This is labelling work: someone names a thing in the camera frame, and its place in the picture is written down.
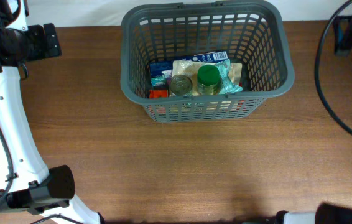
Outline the orange spaghetti packet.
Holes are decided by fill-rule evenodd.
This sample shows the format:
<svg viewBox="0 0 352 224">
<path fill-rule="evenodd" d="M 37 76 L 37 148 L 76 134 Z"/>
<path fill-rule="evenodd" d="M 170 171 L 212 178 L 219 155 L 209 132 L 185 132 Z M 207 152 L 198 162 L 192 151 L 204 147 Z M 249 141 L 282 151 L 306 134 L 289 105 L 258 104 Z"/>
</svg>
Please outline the orange spaghetti packet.
<svg viewBox="0 0 352 224">
<path fill-rule="evenodd" d="M 248 111 L 246 100 L 171 103 L 168 90 L 150 90 L 148 96 L 150 100 L 167 100 L 145 106 L 147 114 L 161 123 L 231 119 Z"/>
</svg>

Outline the grey plastic shopping basket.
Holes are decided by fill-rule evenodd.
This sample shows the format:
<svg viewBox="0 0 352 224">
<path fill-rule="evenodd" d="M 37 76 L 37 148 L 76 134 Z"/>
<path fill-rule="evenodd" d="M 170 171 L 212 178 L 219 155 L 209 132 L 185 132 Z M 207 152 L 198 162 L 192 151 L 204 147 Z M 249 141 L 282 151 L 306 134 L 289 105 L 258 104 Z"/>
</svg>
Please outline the grey plastic shopping basket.
<svg viewBox="0 0 352 224">
<path fill-rule="evenodd" d="M 243 118 L 294 84 L 281 14 L 267 1 L 141 5 L 121 27 L 121 89 L 157 122 Z M 149 98 L 151 63 L 213 51 L 243 66 L 242 92 Z"/>
</svg>

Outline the small metal tin can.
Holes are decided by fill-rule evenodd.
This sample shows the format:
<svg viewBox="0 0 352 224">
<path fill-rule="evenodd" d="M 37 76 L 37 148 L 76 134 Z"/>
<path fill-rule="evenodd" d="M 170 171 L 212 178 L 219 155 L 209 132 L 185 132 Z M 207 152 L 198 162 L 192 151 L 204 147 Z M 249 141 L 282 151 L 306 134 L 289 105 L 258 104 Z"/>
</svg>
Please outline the small metal tin can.
<svg viewBox="0 0 352 224">
<path fill-rule="evenodd" d="M 192 94 L 193 83 L 186 75 L 175 75 L 169 84 L 171 96 L 188 96 Z"/>
</svg>

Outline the beige grain bag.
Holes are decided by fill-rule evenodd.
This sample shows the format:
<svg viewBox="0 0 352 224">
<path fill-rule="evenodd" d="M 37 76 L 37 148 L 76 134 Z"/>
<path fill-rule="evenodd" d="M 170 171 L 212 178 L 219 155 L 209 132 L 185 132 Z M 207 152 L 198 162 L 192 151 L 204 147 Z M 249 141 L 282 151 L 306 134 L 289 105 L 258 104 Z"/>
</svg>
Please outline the beige grain bag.
<svg viewBox="0 0 352 224">
<path fill-rule="evenodd" d="M 192 62 L 186 60 L 176 60 L 173 62 L 172 77 L 175 75 L 186 75 L 188 76 L 193 83 L 193 96 L 199 96 L 197 90 L 197 73 L 201 66 L 203 65 L 215 65 L 215 63 L 203 63 L 203 62 Z M 241 74 L 242 74 L 243 65 L 241 63 L 231 63 L 231 71 L 229 74 L 230 79 L 234 84 L 240 86 Z"/>
</svg>

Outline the blue cardboard box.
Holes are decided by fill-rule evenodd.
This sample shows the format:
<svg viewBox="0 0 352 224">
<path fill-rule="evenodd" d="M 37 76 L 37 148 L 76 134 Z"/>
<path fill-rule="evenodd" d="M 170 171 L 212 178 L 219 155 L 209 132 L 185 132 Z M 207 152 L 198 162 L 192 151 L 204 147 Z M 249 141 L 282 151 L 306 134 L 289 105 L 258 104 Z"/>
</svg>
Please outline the blue cardboard box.
<svg viewBox="0 0 352 224">
<path fill-rule="evenodd" d="M 174 60 L 186 60 L 192 62 L 218 63 L 228 59 L 226 51 L 208 52 L 197 55 L 176 57 L 173 60 L 151 63 L 149 71 L 151 76 L 151 85 L 153 88 L 165 88 L 172 76 Z"/>
</svg>

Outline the green lid glass jar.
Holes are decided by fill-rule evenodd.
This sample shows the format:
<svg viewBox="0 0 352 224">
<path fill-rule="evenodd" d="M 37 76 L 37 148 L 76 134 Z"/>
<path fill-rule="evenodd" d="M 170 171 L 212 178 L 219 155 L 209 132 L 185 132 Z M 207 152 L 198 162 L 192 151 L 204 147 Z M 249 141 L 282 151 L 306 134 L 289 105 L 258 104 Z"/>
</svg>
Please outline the green lid glass jar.
<svg viewBox="0 0 352 224">
<path fill-rule="evenodd" d="M 221 86 L 220 71 L 214 65 L 203 65 L 197 73 L 197 90 L 201 95 L 215 95 Z"/>
</svg>

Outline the white green snack pack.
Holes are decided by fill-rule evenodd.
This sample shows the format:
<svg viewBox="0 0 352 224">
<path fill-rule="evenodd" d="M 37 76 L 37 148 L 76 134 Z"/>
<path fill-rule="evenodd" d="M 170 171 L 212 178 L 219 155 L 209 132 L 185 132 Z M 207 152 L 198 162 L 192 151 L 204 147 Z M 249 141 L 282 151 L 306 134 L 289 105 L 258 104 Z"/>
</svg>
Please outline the white green snack pack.
<svg viewBox="0 0 352 224">
<path fill-rule="evenodd" d="M 243 91 L 243 88 L 240 87 L 238 84 L 234 84 L 229 77 L 229 74 L 231 71 L 230 59 L 216 63 L 215 67 L 218 69 L 220 73 L 221 83 L 220 83 L 219 94 L 222 95 L 227 93 L 237 93 L 237 92 Z"/>
</svg>

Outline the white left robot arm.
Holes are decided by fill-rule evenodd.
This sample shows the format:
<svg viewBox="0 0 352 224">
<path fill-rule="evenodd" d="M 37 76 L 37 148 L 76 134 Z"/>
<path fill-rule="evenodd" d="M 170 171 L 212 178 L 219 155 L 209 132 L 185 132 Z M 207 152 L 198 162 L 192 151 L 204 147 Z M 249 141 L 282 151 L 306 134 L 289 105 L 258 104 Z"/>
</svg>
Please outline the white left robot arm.
<svg viewBox="0 0 352 224">
<path fill-rule="evenodd" d="M 27 24 L 27 1 L 0 0 L 0 213 L 28 212 L 41 222 L 103 223 L 76 195 L 71 169 L 48 168 L 27 121 L 21 81 L 28 62 L 62 54 L 55 26 Z"/>
</svg>

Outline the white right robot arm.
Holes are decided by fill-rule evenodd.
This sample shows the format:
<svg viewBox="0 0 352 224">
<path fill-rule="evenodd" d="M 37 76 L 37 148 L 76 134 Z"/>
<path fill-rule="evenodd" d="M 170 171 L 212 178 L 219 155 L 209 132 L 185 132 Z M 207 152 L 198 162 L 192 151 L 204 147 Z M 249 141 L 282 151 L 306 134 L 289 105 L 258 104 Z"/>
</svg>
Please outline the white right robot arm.
<svg viewBox="0 0 352 224">
<path fill-rule="evenodd" d="M 315 212 L 279 211 L 267 223 L 273 224 L 352 224 L 352 208 L 322 203 Z"/>
</svg>

